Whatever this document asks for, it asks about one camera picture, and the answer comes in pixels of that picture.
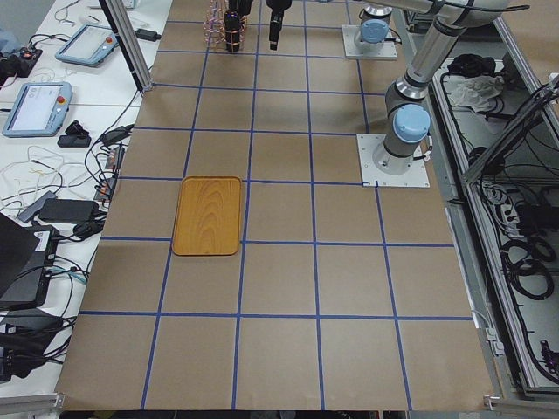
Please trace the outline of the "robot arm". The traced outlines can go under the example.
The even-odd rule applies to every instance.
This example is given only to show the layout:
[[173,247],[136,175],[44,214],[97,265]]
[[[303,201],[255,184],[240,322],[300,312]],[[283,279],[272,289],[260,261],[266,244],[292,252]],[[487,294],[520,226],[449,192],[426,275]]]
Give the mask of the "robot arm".
[[389,175],[409,170],[413,155],[430,130],[431,117],[421,106],[434,73],[448,57],[458,37],[468,28],[492,23],[508,11],[508,1],[369,1],[362,25],[388,24],[393,8],[430,14],[433,21],[423,45],[405,74],[392,83],[385,95],[390,126],[382,144],[375,148],[375,166]]
[[[285,11],[290,9],[292,1],[266,1],[270,9],[269,47],[278,49],[280,32]],[[241,32],[245,27],[244,18],[251,13],[252,1],[229,1],[224,13],[224,40],[229,52],[236,52],[240,47]],[[382,43],[390,30],[392,9],[386,6],[370,5],[362,9],[362,21],[357,29],[358,44]]]

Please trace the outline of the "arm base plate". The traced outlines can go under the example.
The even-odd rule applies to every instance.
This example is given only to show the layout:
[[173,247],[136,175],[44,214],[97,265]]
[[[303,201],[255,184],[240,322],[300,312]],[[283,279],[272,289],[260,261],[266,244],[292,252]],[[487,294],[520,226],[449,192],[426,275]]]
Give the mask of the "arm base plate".
[[396,60],[396,38],[386,23],[368,21],[360,25],[343,25],[342,37],[346,58]]
[[358,134],[357,150],[364,187],[419,188],[430,187],[422,150],[413,156],[395,157],[384,147],[384,134]]

